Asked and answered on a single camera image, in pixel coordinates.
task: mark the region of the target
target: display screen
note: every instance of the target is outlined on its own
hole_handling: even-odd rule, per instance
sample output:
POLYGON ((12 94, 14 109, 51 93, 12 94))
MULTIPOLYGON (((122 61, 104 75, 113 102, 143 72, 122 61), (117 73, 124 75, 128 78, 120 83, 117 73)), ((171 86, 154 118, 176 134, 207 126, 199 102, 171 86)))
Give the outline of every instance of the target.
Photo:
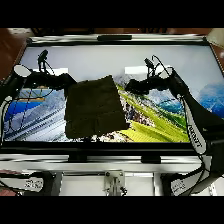
MULTIPOLYGON (((151 90, 149 94, 142 96, 131 94, 130 92, 124 90, 125 85, 131 78, 135 78, 137 80, 146 78, 146 72, 144 69, 146 50, 142 48, 144 46, 94 47, 94 50, 97 52, 99 58, 97 63, 95 63, 95 67, 92 67, 93 76, 91 76, 91 79, 94 80, 100 77, 104 77, 108 74, 112 74, 118 89, 118 93, 120 95, 120 101, 123 106, 126 122, 130 124, 130 127, 127 130, 120 130, 104 134, 100 137, 91 136, 91 141, 189 142, 186 132, 184 111, 181 104, 172 96, 169 90, 151 90), (106 50, 109 53, 112 52, 113 55, 119 55, 119 52, 122 52, 123 54, 126 52, 126 55, 128 55, 129 52, 129 57, 131 57, 130 63, 127 63, 127 59, 125 58, 125 62, 122 65, 119 65, 119 68, 117 68, 116 72, 113 68, 111 71, 108 69, 107 72, 103 73, 101 70, 104 69, 100 70, 100 63, 108 65, 108 61, 105 59, 106 61, 103 62, 102 60, 100 62, 100 59, 107 58, 106 56, 109 53, 105 53, 106 50), (141 57, 141 63, 138 62, 139 60, 136 60, 136 62, 133 63, 132 54, 134 53, 141 57), (97 73, 96 68, 99 70, 99 73, 101 73, 100 76, 94 75, 94 73, 97 73)), ((192 96, 202 106, 212 113, 217 114, 219 117, 224 118, 224 79, 211 52, 211 49, 206 46, 173 46, 173 48, 171 46, 166 47, 170 47, 170 58, 167 58, 167 55, 166 57, 163 57, 163 54, 167 54, 167 49, 164 49, 163 51, 160 49, 160 51, 163 53, 160 52, 160 55, 158 55, 160 56, 160 59, 163 61, 163 63, 165 65, 169 64, 176 69, 180 77, 189 86, 192 96)), ((78 53, 75 51, 77 48, 78 47, 74 47, 73 49, 74 55, 78 53)), ((151 52, 148 53, 149 57, 153 53, 151 48, 148 49, 150 50, 149 52, 151 52)), ((45 48, 34 48, 33 51, 32 49, 28 49, 27 53, 25 52, 22 58, 21 64, 24 64, 29 68, 37 68, 37 66, 34 66, 33 62, 29 62, 29 60, 31 60, 29 56, 32 55, 32 58, 35 62, 34 58, 37 57, 37 53, 41 52, 43 49, 45 48)), ((79 58, 79 60, 82 60, 82 57, 84 58, 83 55, 88 52, 88 47, 83 47, 83 49, 79 48, 78 50, 79 53, 83 50, 81 57, 79 58)), ((53 57, 55 57, 55 52, 53 53, 55 48, 48 47, 48 51, 49 64, 53 64, 51 66, 53 68, 57 68, 59 73, 60 68, 66 67, 67 72, 76 81, 90 79, 89 77, 91 74, 89 74, 89 76, 84 74, 82 79, 80 76, 73 75, 74 69, 72 67, 70 68, 68 63, 58 63, 57 65, 55 60, 53 60, 53 57)), ((92 51, 93 46, 89 48, 90 54, 88 57, 90 61, 91 59, 93 60, 93 58, 97 57, 97 54, 92 55, 92 51)), ((62 48, 58 50, 57 54, 60 55, 60 52, 62 54, 62 48)), ((113 61, 114 67, 116 67, 116 60, 113 61)), ((20 93, 20 97, 24 97, 24 100, 12 102, 5 116, 5 141, 83 141, 83 139, 68 139, 65 135, 66 121, 64 120, 64 115, 66 101, 63 90, 55 91, 49 89, 35 89, 31 92, 30 89, 23 89, 20 93)))

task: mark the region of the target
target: screen bezel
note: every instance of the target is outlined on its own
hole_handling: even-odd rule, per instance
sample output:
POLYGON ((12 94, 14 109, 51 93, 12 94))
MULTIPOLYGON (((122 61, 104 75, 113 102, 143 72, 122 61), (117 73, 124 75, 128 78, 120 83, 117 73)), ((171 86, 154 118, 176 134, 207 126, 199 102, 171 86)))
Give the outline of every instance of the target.
MULTIPOLYGON (((23 57, 24 52, 28 47, 49 47, 49 46, 79 46, 79 45, 197 45, 209 46, 216 62, 222 72, 221 64, 212 48, 211 44, 206 38, 201 37, 198 41, 194 38, 188 40, 186 35, 180 35, 185 40, 177 39, 175 37, 168 38, 169 35, 164 36, 163 40, 147 39, 147 40, 111 40, 111 41, 97 41, 94 40, 70 40, 61 41, 61 39, 53 39, 53 41, 44 41, 46 38, 38 38, 37 40, 29 38, 23 51, 17 59, 19 63, 23 57)), ((35 154, 35 155, 64 155, 64 154, 85 154, 85 155, 155 155, 155 156, 195 156, 196 153, 191 143, 76 143, 76 142, 29 142, 29 141, 4 141, 1 147, 1 153, 14 154, 35 154)))

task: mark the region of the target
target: black cloth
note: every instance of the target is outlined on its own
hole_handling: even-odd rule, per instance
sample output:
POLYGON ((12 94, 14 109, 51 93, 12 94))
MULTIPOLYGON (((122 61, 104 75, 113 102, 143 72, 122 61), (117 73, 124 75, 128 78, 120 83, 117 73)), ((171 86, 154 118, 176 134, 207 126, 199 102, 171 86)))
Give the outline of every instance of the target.
POLYGON ((101 136, 127 129, 120 97, 112 76, 70 86, 65 120, 65 134, 70 139, 101 136))

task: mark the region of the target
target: grassy hillside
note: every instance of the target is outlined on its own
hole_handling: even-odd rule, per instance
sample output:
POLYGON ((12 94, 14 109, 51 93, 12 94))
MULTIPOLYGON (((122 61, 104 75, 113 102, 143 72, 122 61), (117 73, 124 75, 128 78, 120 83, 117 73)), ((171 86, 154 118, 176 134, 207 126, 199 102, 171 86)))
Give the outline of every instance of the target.
POLYGON ((189 142, 184 116, 170 113, 160 107, 157 107, 158 112, 147 106, 143 108, 130 95, 127 96, 122 91, 119 91, 119 94, 155 124, 155 127, 152 127, 131 121, 132 129, 123 130, 122 134, 135 142, 189 142))

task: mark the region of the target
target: black frame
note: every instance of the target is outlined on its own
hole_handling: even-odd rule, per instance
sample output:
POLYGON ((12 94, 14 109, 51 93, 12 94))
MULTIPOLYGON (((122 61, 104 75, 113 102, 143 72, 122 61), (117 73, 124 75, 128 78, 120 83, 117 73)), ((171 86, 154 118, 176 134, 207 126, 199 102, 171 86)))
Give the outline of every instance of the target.
MULTIPOLYGON (((216 61, 222 71, 223 69, 217 60, 217 56, 207 41, 203 38, 202 41, 194 40, 172 40, 172 41, 119 41, 116 35, 116 40, 105 41, 52 41, 52 42, 33 42, 32 39, 27 39, 27 45, 23 53, 20 55, 19 62, 27 47, 44 47, 44 46, 77 46, 77 45, 197 45, 210 46, 216 61)), ((16 142, 4 141, 0 149, 0 153, 4 154, 30 154, 30 155, 123 155, 123 156, 196 156, 191 143, 76 143, 76 142, 16 142)))

